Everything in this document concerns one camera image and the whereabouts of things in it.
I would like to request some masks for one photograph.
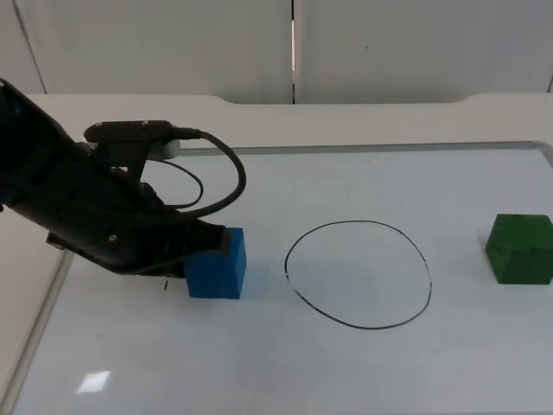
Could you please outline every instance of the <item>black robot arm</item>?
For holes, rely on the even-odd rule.
[[[117,273],[185,277],[183,259],[226,249],[223,226],[199,218],[245,188],[236,154],[204,131],[167,121],[97,123],[75,143],[42,109],[0,80],[0,208],[45,227],[48,242]],[[140,182],[147,159],[163,159],[178,140],[203,138],[238,171],[238,186],[213,205],[180,212]]]

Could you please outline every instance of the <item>green cube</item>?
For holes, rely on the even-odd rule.
[[[486,253],[500,284],[549,284],[553,224],[545,215],[498,214]]]

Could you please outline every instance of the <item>black cable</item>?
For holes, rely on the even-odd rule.
[[[186,133],[189,134],[189,129],[183,129]],[[221,209],[226,208],[228,205],[233,203],[238,199],[238,197],[244,192],[246,184],[246,175],[245,168],[238,156],[232,151],[232,149],[227,146],[225,143],[220,141],[218,138],[209,134],[205,131],[197,131],[198,138],[204,138],[210,143],[214,144],[218,149],[220,149],[234,164],[238,172],[238,184],[236,188],[224,199],[217,201],[209,206],[199,207],[194,210],[189,210],[187,212],[179,212],[177,214],[171,212],[171,214],[160,213],[160,214],[129,214],[124,212],[119,212],[112,209],[104,209],[100,207],[88,207],[75,203],[59,197],[56,194],[51,192],[41,190],[35,186],[28,185],[25,182],[19,182],[12,179],[4,173],[0,173],[0,183],[4,186],[9,186],[12,188],[18,188],[19,190],[28,193],[31,196],[42,198],[44,201],[49,201],[54,205],[57,205],[59,208],[71,209],[81,212],[82,214],[90,214],[99,218],[109,218],[111,220],[118,220],[125,224],[129,225],[144,225],[144,226],[155,226],[155,225],[176,225],[187,222],[191,219],[198,219],[209,214],[214,214],[219,212]]]
[[[177,163],[168,162],[167,160],[153,160],[149,158],[148,161],[163,163],[163,164],[167,164],[168,166],[174,167],[175,169],[178,169],[186,173],[187,175],[189,175],[196,183],[198,183],[198,186],[200,187],[200,193],[198,194],[198,197],[194,199],[194,201],[191,201],[189,203],[181,203],[179,205],[165,205],[166,208],[184,209],[184,208],[191,208],[192,206],[198,204],[198,202],[201,200],[201,198],[204,195],[204,183],[201,182],[201,179],[197,175],[192,173],[190,170],[185,169],[184,167],[178,165]]]

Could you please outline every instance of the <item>white tabletop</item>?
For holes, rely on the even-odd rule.
[[[46,244],[47,234],[45,229],[7,208],[0,213],[0,397],[11,387],[20,386],[14,372],[18,365],[20,372],[27,370],[27,362],[22,361],[23,351],[58,276],[62,255]],[[9,407],[12,399],[0,399],[0,409]]]
[[[241,156],[243,196],[213,223],[243,227],[243,297],[198,300],[185,281],[118,276],[74,260],[16,406],[20,415],[553,412],[552,286],[496,282],[484,245],[499,213],[553,217],[553,169],[535,149]],[[215,201],[236,181],[221,156],[175,159]],[[195,197],[165,165],[144,179]],[[378,220],[408,235],[327,229]]]
[[[175,125],[201,128],[238,148],[519,141],[553,143],[550,116],[553,98],[541,94],[479,95],[458,103],[431,105],[234,105],[214,97],[156,95],[37,95],[32,99],[60,121],[75,139],[82,136],[87,126],[98,121],[146,118],[168,119]],[[191,146],[202,147],[204,144],[194,143]],[[541,207],[542,210],[548,208],[549,205]],[[226,225],[244,225],[232,216],[221,221]],[[117,281],[111,276],[107,280]],[[146,284],[146,287],[153,284],[147,278],[130,281],[132,284]],[[91,296],[98,294],[101,293],[87,292],[86,297],[93,301]],[[35,300],[33,304],[35,310],[40,308],[40,301]],[[58,316],[65,318],[64,312],[70,311],[61,308],[58,313],[62,314]],[[29,332],[30,324],[22,327]],[[182,347],[186,348],[186,339]],[[40,363],[35,362],[33,367],[39,375],[48,374],[48,371],[42,370]],[[90,369],[104,370],[101,367]],[[27,390],[19,402],[22,413],[26,413],[25,408],[28,410],[34,408],[34,404],[41,403],[32,386]]]

